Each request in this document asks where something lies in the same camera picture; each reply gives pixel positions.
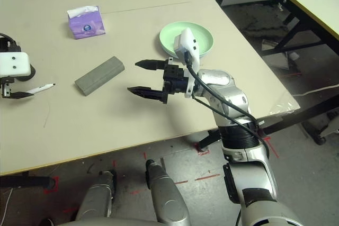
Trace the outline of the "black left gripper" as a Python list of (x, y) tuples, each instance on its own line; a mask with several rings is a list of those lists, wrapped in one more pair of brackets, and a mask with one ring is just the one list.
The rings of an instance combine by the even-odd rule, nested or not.
[(33, 96), (34, 94), (28, 92), (15, 92), (11, 93), (10, 84), (15, 82), (14, 77), (1, 77), (1, 91), (2, 91), (2, 98), (11, 98), (11, 99), (21, 99)]

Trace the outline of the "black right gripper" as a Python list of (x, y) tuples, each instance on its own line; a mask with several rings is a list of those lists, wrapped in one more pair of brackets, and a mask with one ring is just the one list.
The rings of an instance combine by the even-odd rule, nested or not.
[(128, 87), (127, 90), (131, 93), (166, 104), (169, 94), (186, 92), (188, 77), (184, 76), (184, 69), (174, 63), (173, 57), (169, 57), (168, 60), (141, 60), (136, 62), (135, 65), (147, 70), (164, 70), (164, 82), (162, 91), (143, 86)]

